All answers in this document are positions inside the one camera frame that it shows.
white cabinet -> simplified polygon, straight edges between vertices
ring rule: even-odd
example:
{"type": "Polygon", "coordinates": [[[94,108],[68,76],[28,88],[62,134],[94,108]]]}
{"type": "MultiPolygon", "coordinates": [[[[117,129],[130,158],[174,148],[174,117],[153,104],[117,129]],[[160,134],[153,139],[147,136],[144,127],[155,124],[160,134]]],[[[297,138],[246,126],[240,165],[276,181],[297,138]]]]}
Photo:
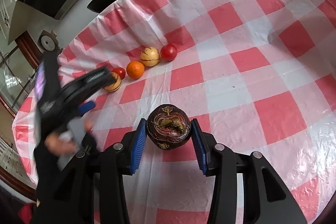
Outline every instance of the white cabinet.
{"type": "Polygon", "coordinates": [[[34,9],[17,0],[0,0],[0,29],[7,44],[27,30],[34,9]]]}

red and white checkered tablecloth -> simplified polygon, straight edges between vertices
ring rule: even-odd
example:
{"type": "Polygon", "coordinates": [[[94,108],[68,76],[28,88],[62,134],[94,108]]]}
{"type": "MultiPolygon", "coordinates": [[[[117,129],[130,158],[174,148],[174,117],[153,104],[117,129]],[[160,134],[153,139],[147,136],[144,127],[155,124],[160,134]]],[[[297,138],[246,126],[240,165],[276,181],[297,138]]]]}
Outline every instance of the red and white checkered tablecloth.
{"type": "MultiPolygon", "coordinates": [[[[311,222],[336,190],[335,28],[336,0],[118,0],[64,49],[59,75],[64,85],[101,65],[125,68],[146,46],[176,45],[174,61],[92,96],[86,117],[99,148],[174,104],[233,151],[261,151],[311,222]]],[[[37,182],[35,104],[29,95],[12,129],[37,182]]],[[[191,141],[163,151],[148,138],[124,182],[132,224],[206,223],[214,178],[202,175],[191,141]]]]}

black gripper frame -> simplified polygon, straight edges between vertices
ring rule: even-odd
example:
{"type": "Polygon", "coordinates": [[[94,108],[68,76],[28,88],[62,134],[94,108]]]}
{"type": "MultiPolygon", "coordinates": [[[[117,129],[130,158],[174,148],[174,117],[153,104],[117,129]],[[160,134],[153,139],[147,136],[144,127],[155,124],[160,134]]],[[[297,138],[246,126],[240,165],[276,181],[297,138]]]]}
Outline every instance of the black gripper frame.
{"type": "Polygon", "coordinates": [[[101,67],[74,79],[61,88],[58,79],[57,53],[45,52],[42,62],[45,85],[43,94],[37,102],[37,111],[40,114],[40,131],[43,138],[53,131],[57,133],[67,131],[68,122],[81,116],[78,107],[101,88],[116,82],[110,71],[106,67],[101,67]]]}
{"type": "Polygon", "coordinates": [[[307,224],[285,183],[260,152],[248,156],[217,145],[212,134],[202,132],[197,119],[192,120],[192,130],[198,132],[205,150],[205,175],[216,176],[208,224],[236,223],[237,173],[243,174],[244,224],[307,224]]]}
{"type": "MultiPolygon", "coordinates": [[[[137,131],[145,122],[141,119],[137,131]]],[[[104,152],[89,155],[79,151],[50,186],[31,224],[93,224],[95,173],[100,173],[100,223],[129,224],[122,176],[132,175],[131,154],[137,131],[126,133],[121,143],[104,152]]]]}

tomato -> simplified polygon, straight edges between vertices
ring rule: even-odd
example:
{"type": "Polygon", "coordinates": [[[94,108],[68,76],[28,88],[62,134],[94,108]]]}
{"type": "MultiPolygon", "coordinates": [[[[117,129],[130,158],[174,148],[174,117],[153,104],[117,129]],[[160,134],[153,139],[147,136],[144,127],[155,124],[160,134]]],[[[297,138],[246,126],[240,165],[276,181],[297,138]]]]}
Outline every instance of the tomato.
{"type": "Polygon", "coordinates": [[[172,44],[165,45],[162,47],[160,54],[163,60],[172,61],[177,55],[177,48],[172,44]]]}
{"type": "Polygon", "coordinates": [[[124,79],[126,76],[126,71],[121,67],[114,68],[112,72],[115,72],[116,74],[118,74],[120,78],[122,79],[124,79]]]}

striped yellow fruit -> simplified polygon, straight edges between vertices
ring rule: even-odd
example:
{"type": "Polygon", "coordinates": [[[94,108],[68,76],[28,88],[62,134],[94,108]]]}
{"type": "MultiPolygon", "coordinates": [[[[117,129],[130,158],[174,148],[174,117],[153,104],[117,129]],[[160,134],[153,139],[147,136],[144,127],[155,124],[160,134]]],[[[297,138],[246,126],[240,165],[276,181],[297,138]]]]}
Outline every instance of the striped yellow fruit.
{"type": "Polygon", "coordinates": [[[112,84],[112,85],[106,86],[104,89],[107,90],[107,91],[111,91],[111,92],[112,91],[117,91],[120,88],[120,85],[121,85],[121,78],[115,72],[111,72],[111,75],[117,81],[114,84],[112,84]]]}
{"type": "Polygon", "coordinates": [[[147,47],[140,53],[140,61],[146,67],[153,67],[160,62],[160,54],[154,47],[147,47]]]}

